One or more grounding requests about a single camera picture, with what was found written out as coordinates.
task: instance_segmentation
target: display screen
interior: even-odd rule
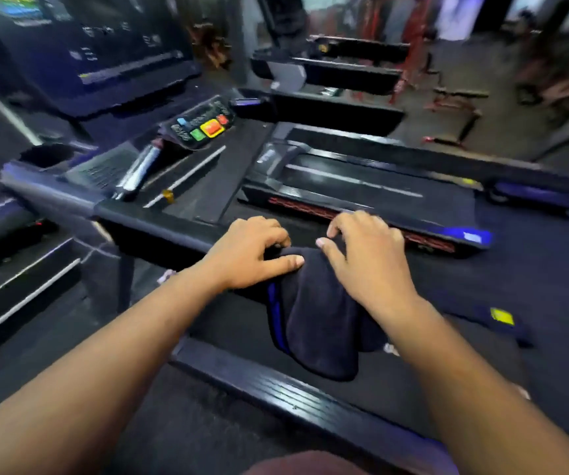
[[[0,0],[0,41],[21,75],[73,116],[198,74],[165,0]]]

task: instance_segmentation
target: orange button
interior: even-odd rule
[[[215,120],[211,119],[206,121],[203,125],[201,125],[201,129],[205,132],[206,135],[210,138],[214,138],[216,135],[221,133],[225,128],[221,127],[221,124]]]

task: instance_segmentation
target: treadmill control panel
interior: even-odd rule
[[[198,150],[234,123],[235,115],[222,97],[214,97],[164,121],[160,133],[187,150]]]

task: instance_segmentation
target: right hand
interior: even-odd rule
[[[331,240],[340,232],[346,255]],[[410,276],[401,231],[391,229],[378,216],[356,211],[337,215],[326,235],[317,245],[348,294],[377,322],[411,311],[421,299]]]

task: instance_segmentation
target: blue stripe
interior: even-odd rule
[[[281,314],[280,314],[280,301],[276,296],[276,283],[272,282],[267,287],[267,294],[269,295],[269,305],[271,306],[271,316],[272,323],[271,326],[274,329],[274,334],[276,335],[276,341],[280,345],[282,351],[289,353],[289,350],[285,344],[285,337],[282,332]]]

